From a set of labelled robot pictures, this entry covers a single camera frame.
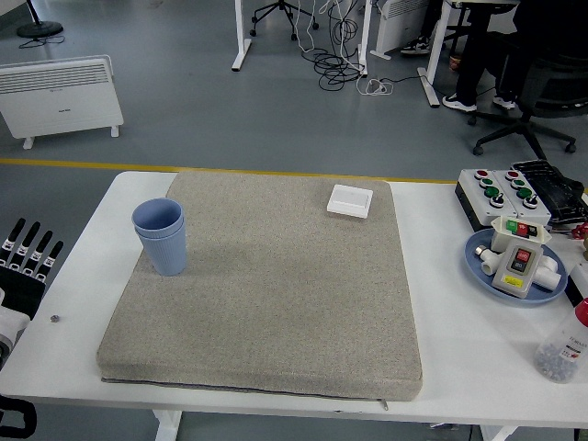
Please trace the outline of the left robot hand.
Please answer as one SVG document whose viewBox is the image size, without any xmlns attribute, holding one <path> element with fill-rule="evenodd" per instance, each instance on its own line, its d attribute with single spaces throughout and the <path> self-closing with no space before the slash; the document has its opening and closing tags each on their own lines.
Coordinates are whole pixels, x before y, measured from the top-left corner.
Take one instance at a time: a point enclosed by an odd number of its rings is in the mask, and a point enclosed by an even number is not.
<svg viewBox="0 0 588 441">
<path fill-rule="evenodd" d="M 26 220 L 19 219 L 1 244 L 1 350 L 11 351 L 28 324 L 35 317 L 43 298 L 47 277 L 51 272 L 63 242 L 49 248 L 53 232 L 47 230 L 37 245 L 40 223 L 28 229 Z"/>
</svg>

